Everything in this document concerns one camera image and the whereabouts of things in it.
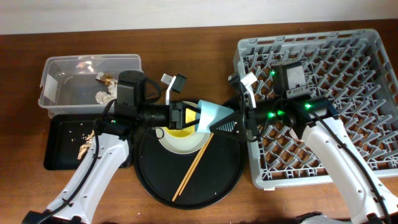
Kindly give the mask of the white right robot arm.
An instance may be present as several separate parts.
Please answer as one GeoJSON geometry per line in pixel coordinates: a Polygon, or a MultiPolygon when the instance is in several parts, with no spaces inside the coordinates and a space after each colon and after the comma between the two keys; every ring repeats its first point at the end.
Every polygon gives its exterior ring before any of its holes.
{"type": "Polygon", "coordinates": [[[377,178],[349,138],[332,102],[312,97],[302,63],[271,66],[275,98],[257,101],[253,73],[231,75],[240,108],[210,126],[210,131],[238,141],[269,139],[268,127],[281,122],[290,135],[315,153],[340,194],[353,223],[397,223],[397,197],[377,178]]]}

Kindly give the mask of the light blue cup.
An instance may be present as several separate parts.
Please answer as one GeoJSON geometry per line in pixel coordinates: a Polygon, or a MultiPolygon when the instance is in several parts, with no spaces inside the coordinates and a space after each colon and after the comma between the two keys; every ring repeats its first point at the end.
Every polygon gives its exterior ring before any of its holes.
{"type": "Polygon", "coordinates": [[[211,125],[234,113],[231,108],[204,100],[198,102],[197,108],[200,110],[195,116],[199,120],[199,123],[195,125],[197,133],[211,133],[211,125]]]}

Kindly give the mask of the yellow bowl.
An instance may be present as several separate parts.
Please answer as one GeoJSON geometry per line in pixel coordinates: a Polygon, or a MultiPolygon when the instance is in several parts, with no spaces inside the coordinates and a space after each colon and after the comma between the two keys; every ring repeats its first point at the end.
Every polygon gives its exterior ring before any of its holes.
{"type": "MultiPolygon", "coordinates": [[[[189,123],[196,118],[196,112],[191,109],[186,109],[185,120],[189,123]]],[[[195,126],[189,126],[184,129],[168,129],[164,128],[165,132],[174,138],[187,138],[195,132],[195,126]]]]}

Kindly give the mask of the white tissue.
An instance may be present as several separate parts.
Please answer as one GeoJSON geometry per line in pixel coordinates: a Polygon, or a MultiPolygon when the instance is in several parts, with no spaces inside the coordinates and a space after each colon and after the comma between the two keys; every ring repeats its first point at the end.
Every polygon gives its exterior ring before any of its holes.
{"type": "Polygon", "coordinates": [[[101,105],[105,105],[109,103],[111,100],[114,100],[117,98],[117,84],[112,83],[110,86],[108,86],[107,91],[99,91],[95,95],[95,100],[97,103],[101,105]]]}

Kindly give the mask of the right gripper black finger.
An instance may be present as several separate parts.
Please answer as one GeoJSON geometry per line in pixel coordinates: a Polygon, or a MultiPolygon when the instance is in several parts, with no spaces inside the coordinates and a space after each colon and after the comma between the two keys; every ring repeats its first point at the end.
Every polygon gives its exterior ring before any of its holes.
{"type": "Polygon", "coordinates": [[[234,111],[239,111],[241,109],[241,100],[240,98],[230,98],[223,103],[223,106],[231,108],[234,111]]]}
{"type": "Polygon", "coordinates": [[[212,133],[239,134],[241,130],[241,113],[235,111],[210,126],[212,133]]]}

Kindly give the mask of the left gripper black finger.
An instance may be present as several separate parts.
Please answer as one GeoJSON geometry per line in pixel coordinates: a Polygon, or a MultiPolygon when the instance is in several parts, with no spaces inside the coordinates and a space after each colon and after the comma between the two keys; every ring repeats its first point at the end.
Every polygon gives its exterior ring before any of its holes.
{"type": "Polygon", "coordinates": [[[194,106],[192,106],[192,105],[189,105],[189,104],[183,104],[183,107],[184,108],[188,108],[188,109],[190,109],[190,110],[192,110],[192,111],[194,111],[194,112],[196,112],[196,113],[201,113],[201,109],[199,109],[199,108],[197,108],[197,107],[194,107],[194,106]]]}
{"type": "Polygon", "coordinates": [[[200,122],[200,120],[199,120],[199,119],[196,119],[196,120],[191,121],[191,122],[188,122],[188,123],[183,123],[183,124],[182,124],[182,128],[185,129],[185,128],[188,128],[188,127],[190,127],[190,126],[195,126],[195,125],[197,125],[199,122],[200,122]]]}

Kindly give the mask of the food scraps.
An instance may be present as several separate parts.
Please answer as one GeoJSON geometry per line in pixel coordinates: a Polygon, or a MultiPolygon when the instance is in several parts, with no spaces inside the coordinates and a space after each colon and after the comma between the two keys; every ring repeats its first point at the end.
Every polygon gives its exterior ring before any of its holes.
{"type": "Polygon", "coordinates": [[[79,135],[78,138],[71,138],[71,142],[80,143],[79,151],[77,154],[77,159],[82,160],[83,156],[91,147],[93,140],[94,140],[94,130],[92,129],[91,132],[83,132],[79,135]]]}

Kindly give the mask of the grey-green ceramic plate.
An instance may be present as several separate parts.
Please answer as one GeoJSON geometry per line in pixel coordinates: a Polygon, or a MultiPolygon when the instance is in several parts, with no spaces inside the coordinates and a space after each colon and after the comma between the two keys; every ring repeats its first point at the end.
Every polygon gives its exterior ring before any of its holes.
{"type": "Polygon", "coordinates": [[[156,128],[155,134],[164,148],[176,154],[196,152],[207,143],[210,137],[209,133],[194,132],[187,138],[174,138],[165,132],[164,127],[156,128]]]}

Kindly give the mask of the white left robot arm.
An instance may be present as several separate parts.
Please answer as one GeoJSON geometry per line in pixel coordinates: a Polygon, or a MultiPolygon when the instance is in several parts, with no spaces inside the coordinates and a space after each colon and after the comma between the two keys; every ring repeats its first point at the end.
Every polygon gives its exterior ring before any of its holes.
{"type": "Polygon", "coordinates": [[[73,177],[44,212],[29,211],[23,223],[91,223],[114,173],[127,161],[136,133],[146,128],[183,129],[198,124],[198,120],[188,122],[185,114],[186,110],[200,113],[199,108],[170,99],[159,105],[158,97],[146,97],[148,83],[160,88],[143,72],[119,74],[117,97],[94,121],[92,144],[73,177]]]}

